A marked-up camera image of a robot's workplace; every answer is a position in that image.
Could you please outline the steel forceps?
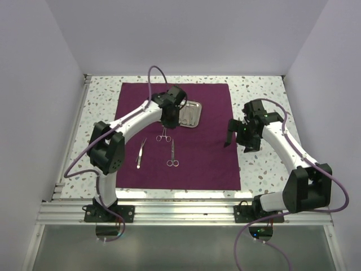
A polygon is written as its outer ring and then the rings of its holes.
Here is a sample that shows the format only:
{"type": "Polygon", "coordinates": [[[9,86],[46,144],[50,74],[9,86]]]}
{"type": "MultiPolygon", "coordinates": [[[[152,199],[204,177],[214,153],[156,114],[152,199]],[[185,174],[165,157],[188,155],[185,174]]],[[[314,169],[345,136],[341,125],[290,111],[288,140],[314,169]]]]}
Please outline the steel forceps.
{"type": "Polygon", "coordinates": [[[170,142],[171,141],[171,136],[167,135],[167,128],[163,127],[162,129],[162,133],[160,135],[156,136],[156,141],[160,142],[164,140],[165,142],[170,142]]]}

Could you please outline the purple cloth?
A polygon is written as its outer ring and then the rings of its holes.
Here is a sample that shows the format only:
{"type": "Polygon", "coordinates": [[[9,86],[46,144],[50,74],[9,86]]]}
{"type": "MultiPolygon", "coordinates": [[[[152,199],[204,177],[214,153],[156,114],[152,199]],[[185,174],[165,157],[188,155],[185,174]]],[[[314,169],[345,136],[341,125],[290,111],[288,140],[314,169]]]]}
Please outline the purple cloth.
{"type": "Polygon", "coordinates": [[[233,117],[227,84],[181,84],[189,100],[202,104],[196,128],[167,130],[170,142],[157,142],[162,125],[153,123],[133,136],[125,146],[125,160],[117,172],[116,186],[129,189],[238,190],[241,188],[237,144],[223,147],[228,121],[233,117]],[[137,157],[142,140],[140,169],[137,157]],[[168,167],[171,142],[178,167],[168,167]]]}

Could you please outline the steel scissors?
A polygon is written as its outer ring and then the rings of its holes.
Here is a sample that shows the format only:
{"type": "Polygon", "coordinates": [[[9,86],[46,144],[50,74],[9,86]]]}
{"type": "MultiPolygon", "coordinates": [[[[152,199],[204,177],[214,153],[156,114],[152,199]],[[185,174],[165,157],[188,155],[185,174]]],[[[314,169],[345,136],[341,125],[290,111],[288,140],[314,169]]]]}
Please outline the steel scissors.
{"type": "Polygon", "coordinates": [[[172,140],[171,142],[171,157],[170,160],[168,160],[166,162],[166,165],[168,167],[178,167],[179,166],[179,161],[175,159],[175,144],[174,144],[174,140],[172,140]]]}

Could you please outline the steel tweezers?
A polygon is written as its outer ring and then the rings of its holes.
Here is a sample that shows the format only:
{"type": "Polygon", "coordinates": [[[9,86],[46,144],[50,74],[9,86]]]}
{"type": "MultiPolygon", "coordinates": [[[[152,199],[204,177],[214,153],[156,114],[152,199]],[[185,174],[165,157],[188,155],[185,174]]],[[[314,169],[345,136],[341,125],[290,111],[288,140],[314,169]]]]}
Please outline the steel tweezers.
{"type": "Polygon", "coordinates": [[[147,138],[142,140],[142,143],[141,143],[141,146],[140,146],[140,149],[139,149],[139,153],[138,153],[138,157],[137,157],[137,169],[140,169],[140,166],[141,166],[143,148],[144,148],[144,145],[146,143],[146,140],[147,140],[147,138]]]}

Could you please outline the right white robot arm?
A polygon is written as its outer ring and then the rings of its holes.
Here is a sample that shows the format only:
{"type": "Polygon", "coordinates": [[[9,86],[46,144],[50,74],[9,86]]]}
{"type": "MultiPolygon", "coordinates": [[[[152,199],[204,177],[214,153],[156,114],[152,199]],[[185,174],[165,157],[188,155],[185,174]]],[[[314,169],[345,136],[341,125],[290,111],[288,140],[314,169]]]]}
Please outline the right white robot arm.
{"type": "Polygon", "coordinates": [[[251,214],[256,221],[265,221],[280,211],[299,213],[329,206],[332,180],[325,174],[332,174],[330,166],[301,154],[300,145],[288,134],[281,121],[264,124],[258,120],[244,123],[231,119],[224,147],[231,144],[234,133],[236,143],[245,147],[245,153],[259,151],[264,139],[289,173],[282,191],[254,197],[251,214]]]}

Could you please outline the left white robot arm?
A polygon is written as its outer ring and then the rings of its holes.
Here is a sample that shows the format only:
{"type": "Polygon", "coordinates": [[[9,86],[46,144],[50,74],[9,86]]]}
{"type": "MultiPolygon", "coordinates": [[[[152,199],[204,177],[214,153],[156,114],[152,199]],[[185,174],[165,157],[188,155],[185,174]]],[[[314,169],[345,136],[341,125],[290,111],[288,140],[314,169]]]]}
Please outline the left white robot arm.
{"type": "Polygon", "coordinates": [[[161,93],[144,101],[138,108],[107,124],[95,124],[86,154],[99,173],[96,180],[97,214],[109,222],[116,218],[116,172],[125,160],[125,146],[130,139],[149,125],[160,122],[174,129],[179,125],[179,111],[184,98],[172,98],[161,93]]]}

